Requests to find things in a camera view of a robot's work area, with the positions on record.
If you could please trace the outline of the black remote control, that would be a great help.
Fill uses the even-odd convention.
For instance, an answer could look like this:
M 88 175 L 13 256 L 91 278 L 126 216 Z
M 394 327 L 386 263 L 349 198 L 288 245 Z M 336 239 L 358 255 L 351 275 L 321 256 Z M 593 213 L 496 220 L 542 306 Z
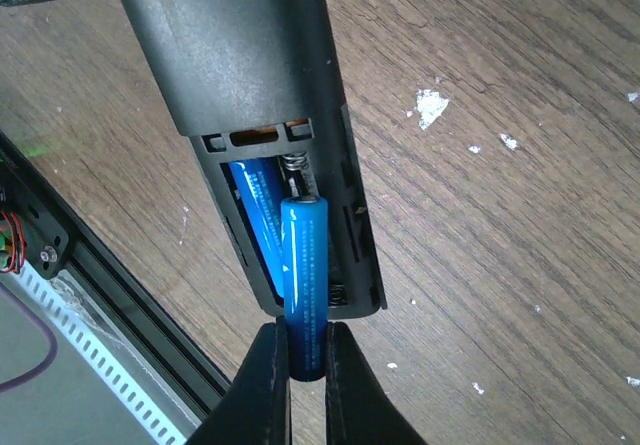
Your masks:
M 230 165 L 266 158 L 329 204 L 329 316 L 386 305 L 326 0 L 121 0 L 259 306 L 282 301 Z

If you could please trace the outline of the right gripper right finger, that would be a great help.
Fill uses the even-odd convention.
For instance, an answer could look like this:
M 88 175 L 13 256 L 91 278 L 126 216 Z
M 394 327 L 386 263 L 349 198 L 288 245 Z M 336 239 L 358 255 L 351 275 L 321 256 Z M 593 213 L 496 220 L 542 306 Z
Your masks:
M 325 409 L 328 444 L 425 442 L 385 394 L 344 322 L 327 331 Z

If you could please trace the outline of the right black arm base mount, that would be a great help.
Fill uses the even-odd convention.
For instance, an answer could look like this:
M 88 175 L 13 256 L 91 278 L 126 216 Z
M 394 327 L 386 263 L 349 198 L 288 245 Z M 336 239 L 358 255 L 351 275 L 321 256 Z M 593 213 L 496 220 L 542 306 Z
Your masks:
M 15 172 L 1 164 L 1 271 L 18 273 L 30 264 L 52 279 L 68 256 L 66 223 Z

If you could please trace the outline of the blue battery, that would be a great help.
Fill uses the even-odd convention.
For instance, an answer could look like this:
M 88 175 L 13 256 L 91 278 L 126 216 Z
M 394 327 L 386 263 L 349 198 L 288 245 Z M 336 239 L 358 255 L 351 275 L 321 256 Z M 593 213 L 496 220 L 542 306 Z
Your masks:
M 281 204 L 284 319 L 290 377 L 311 382 L 325 375 L 329 310 L 327 201 L 315 195 Z
M 275 292 L 284 297 L 281 245 L 281 202 L 284 200 L 277 162 L 272 158 L 229 164 L 252 232 Z

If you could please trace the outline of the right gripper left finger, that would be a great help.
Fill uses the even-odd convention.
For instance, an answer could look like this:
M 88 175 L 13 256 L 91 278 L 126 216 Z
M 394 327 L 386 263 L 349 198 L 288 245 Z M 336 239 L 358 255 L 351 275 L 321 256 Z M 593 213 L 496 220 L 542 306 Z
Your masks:
M 285 323 L 266 323 L 227 393 L 186 444 L 290 444 L 289 379 Z

